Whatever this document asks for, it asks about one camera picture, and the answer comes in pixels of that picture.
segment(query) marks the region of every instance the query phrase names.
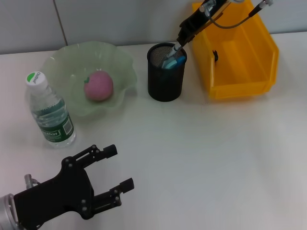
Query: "yellow plastic bin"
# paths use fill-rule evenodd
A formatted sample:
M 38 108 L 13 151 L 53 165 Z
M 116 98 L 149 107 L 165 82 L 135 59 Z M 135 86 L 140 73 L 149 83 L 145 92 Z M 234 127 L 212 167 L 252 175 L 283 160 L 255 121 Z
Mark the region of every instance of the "yellow plastic bin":
M 193 10 L 200 5 L 194 3 Z M 253 8 L 250 0 L 231 3 L 217 22 L 225 26 L 237 24 Z M 279 49 L 258 15 L 234 29 L 211 24 L 194 38 L 192 45 L 212 99 L 263 94 L 276 82 Z M 213 50 L 218 52 L 217 62 Z

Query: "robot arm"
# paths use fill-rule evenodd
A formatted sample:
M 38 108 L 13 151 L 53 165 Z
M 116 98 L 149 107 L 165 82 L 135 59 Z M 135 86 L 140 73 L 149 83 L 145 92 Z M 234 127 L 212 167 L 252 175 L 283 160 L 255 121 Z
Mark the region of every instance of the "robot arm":
M 177 41 L 181 47 L 185 46 L 188 42 L 192 41 L 193 38 L 205 29 L 211 23 L 219 26 L 223 29 L 231 29 L 239 26 L 243 22 L 247 21 L 248 18 L 251 18 L 260 10 L 266 6 L 271 6 L 273 0 L 262 0 L 248 15 L 245 21 L 234 25 L 234 26 L 220 26 L 214 19 L 222 16 L 223 10 L 231 3 L 243 3 L 244 0 L 205 0 L 199 9 L 197 9 L 189 18 L 184 20 L 180 24 L 180 32 L 178 34 Z
M 100 151 L 96 145 L 62 161 L 59 174 L 44 183 L 26 175 L 27 190 L 0 198 L 0 230 L 37 230 L 65 212 L 78 212 L 83 219 L 121 206 L 120 194 L 134 189 L 132 178 L 108 192 L 94 195 L 85 168 L 96 161 L 117 155 L 114 145 Z

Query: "water bottle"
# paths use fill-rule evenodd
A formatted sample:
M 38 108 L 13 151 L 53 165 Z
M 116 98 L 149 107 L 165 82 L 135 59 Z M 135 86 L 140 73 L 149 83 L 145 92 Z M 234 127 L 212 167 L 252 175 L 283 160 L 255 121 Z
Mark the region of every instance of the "water bottle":
M 73 123 L 62 97 L 48 85 L 42 72 L 26 78 L 31 93 L 30 110 L 45 139 L 53 147 L 65 147 L 76 138 Z

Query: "white table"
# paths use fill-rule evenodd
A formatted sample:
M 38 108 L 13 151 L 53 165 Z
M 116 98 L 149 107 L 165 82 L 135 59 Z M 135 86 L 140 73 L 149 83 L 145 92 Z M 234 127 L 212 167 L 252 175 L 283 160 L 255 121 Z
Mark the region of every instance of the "white table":
M 92 144 L 115 144 L 118 155 L 87 172 L 97 194 L 132 177 L 122 206 L 88 221 L 66 213 L 43 230 L 306 230 L 307 33 L 273 37 L 281 52 L 276 85 L 223 103 L 206 99 L 188 48 L 182 95 L 153 100 L 152 45 L 122 47 L 135 60 L 136 92 L 88 125 L 72 117 L 76 142 L 60 150 L 45 144 L 24 103 L 26 74 L 53 51 L 1 55 L 0 195 L 23 191 L 27 173 L 54 177 L 63 158 Z

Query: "glass bowl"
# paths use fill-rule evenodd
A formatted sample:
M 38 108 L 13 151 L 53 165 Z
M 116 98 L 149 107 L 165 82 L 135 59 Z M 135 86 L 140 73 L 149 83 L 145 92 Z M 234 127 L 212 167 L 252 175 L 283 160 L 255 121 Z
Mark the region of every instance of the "glass bowl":
M 133 59 L 114 45 L 84 42 L 56 51 L 40 71 L 64 98 L 70 114 L 87 116 L 122 103 L 125 91 L 137 82 L 132 64 Z M 113 95 L 102 102 L 87 99 L 83 90 L 84 80 L 97 70 L 108 72 L 114 84 Z

